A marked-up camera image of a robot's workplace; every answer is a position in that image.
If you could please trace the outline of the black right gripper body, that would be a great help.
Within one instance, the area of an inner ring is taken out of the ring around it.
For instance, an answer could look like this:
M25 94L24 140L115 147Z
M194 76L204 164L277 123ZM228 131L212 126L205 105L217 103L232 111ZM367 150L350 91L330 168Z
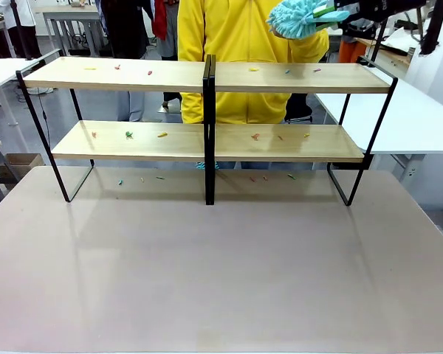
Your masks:
M337 0L334 8L348 11L348 22L365 19L382 22L392 15L414 10L426 5L425 0Z

